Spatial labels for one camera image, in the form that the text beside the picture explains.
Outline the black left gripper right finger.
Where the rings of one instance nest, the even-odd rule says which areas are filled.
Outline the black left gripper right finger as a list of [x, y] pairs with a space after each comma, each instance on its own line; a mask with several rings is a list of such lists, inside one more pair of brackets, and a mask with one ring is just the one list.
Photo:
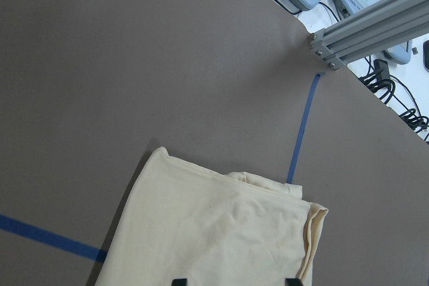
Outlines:
[[286, 278], [285, 286], [302, 286], [302, 282], [298, 278]]

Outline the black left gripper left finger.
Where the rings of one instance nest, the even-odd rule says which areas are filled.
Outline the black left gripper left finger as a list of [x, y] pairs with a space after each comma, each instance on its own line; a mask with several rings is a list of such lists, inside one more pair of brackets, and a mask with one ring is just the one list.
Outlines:
[[187, 286], [187, 284], [187, 278], [177, 278], [172, 280], [171, 286]]

